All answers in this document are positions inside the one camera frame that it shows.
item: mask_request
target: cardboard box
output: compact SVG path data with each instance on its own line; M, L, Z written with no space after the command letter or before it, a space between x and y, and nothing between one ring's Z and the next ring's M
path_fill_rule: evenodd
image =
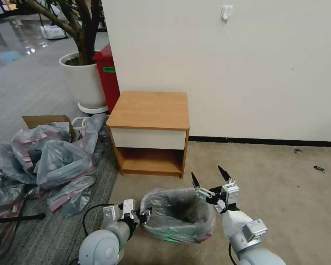
M71 139L76 136L75 130L71 125L70 119L66 115L46 115L46 116L22 116L29 129L38 125L44 125L52 122L69 122Z

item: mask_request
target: wastebasket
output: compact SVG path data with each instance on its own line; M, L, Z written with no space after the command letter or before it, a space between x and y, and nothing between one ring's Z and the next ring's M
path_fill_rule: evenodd
M158 239L201 243L214 233L213 206L200 199L193 188L154 189L144 196L140 210L149 207L151 218L142 227Z
M111 113L120 97L120 91L110 45L96 53L92 59L97 63L108 110Z

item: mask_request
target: drawer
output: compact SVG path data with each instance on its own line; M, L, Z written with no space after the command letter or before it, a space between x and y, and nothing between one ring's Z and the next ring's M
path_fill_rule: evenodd
M116 147L184 149L186 131L110 128Z

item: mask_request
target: nightstand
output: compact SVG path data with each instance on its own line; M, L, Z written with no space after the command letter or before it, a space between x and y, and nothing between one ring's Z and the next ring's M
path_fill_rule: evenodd
M183 178L190 129L186 93L124 91L107 125L122 175Z

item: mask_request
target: black stick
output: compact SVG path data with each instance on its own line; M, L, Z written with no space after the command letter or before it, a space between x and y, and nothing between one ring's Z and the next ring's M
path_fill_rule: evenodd
M19 221L27 221L27 220L43 220L44 218L45 218L45 213L39 213L37 215L0 218L0 223L11 223L11 222L19 222Z

